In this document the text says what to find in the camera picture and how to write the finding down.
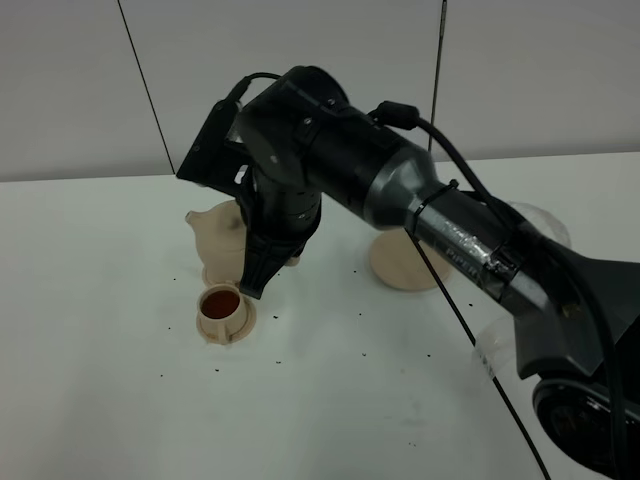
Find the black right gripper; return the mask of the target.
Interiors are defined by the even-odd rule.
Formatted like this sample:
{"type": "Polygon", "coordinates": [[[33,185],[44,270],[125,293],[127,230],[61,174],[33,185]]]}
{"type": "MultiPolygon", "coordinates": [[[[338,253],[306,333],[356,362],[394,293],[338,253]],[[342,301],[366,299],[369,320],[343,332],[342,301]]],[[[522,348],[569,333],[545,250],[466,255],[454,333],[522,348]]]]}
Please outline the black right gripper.
{"type": "Polygon", "coordinates": [[[269,281],[301,255],[321,218],[318,190],[276,182],[251,165],[237,199],[246,225],[242,294],[260,299],[269,281]]]}

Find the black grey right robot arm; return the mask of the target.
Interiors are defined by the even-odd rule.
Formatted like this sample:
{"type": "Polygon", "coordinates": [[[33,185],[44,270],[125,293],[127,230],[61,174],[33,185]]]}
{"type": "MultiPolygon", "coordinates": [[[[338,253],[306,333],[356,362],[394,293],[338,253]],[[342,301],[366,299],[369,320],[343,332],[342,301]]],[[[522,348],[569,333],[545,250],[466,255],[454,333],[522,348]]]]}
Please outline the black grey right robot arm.
{"type": "Polygon", "coordinates": [[[410,105],[354,108],[316,67],[296,67],[236,112],[251,157],[241,291],[260,297],[316,231],[326,194],[374,228],[434,250],[514,321],[517,371],[571,459],[639,475],[639,266],[582,256],[491,195],[410,105]]]}

